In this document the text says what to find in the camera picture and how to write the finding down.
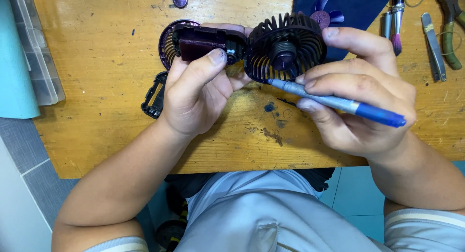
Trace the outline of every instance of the blue marker pen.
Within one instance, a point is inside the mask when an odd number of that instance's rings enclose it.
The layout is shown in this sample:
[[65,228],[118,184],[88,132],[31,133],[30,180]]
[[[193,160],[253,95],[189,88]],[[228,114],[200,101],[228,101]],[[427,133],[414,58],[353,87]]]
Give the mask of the blue marker pen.
[[280,79],[268,79],[268,83],[273,87],[286,91],[287,93],[310,98],[322,105],[342,110],[387,126],[398,128],[404,126],[406,123],[406,120],[402,115],[355,100],[340,98],[333,95],[317,96],[307,94],[304,90],[304,86],[294,82],[282,81]]

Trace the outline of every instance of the wooden desk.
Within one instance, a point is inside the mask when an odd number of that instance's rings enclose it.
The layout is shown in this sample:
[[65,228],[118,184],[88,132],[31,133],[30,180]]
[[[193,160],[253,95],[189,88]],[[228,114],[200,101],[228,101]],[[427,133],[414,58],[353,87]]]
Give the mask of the wooden desk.
[[[178,9],[169,6],[171,0],[34,1],[66,94],[64,102],[42,107],[34,122],[61,178],[82,177],[153,122],[140,104],[154,76],[165,70],[158,39],[167,24],[190,18],[253,27],[290,12],[292,3],[189,0],[185,9]],[[465,0],[460,1],[465,8]],[[406,8],[404,51],[398,57],[403,78],[418,91],[418,121],[412,130],[449,159],[463,160],[465,69],[447,68],[448,81],[433,82],[420,21],[424,12],[431,14],[440,32],[442,17],[434,0]],[[375,21],[369,31],[378,33],[378,28]],[[456,55],[465,63],[465,48]],[[324,146],[309,116],[277,98],[296,100],[258,83],[235,93],[218,122],[192,142],[173,172],[365,165],[361,158]],[[269,104],[274,110],[266,112]]]

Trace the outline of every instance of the pliers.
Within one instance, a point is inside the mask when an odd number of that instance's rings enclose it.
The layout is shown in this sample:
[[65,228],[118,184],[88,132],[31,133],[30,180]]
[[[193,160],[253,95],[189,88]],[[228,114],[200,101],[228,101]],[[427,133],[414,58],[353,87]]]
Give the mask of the pliers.
[[444,25],[442,27],[442,51],[444,57],[453,70],[460,70],[462,64],[453,53],[452,33],[454,31],[454,18],[465,28],[465,12],[458,6],[458,0],[437,0],[444,14]]

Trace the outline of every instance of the purple brush bristles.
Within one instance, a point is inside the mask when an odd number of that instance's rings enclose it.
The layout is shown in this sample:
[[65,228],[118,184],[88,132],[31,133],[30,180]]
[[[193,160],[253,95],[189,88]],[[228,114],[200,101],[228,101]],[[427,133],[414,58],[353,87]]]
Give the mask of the purple brush bristles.
[[392,42],[392,47],[394,48],[394,54],[396,56],[399,56],[399,54],[402,52],[402,44],[400,43],[400,34],[392,35],[391,42]]

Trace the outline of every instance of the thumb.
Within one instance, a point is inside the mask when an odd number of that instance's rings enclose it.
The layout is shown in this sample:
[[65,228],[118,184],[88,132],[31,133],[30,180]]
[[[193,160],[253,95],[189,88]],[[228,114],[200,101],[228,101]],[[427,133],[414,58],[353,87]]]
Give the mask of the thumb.
[[192,61],[172,89],[182,91],[180,95],[197,97],[201,89],[224,69],[226,60],[224,50],[220,48],[212,50],[205,56]]
[[331,147],[339,141],[339,135],[346,134],[346,124],[334,109],[309,98],[301,98],[296,106],[310,114],[326,145]]

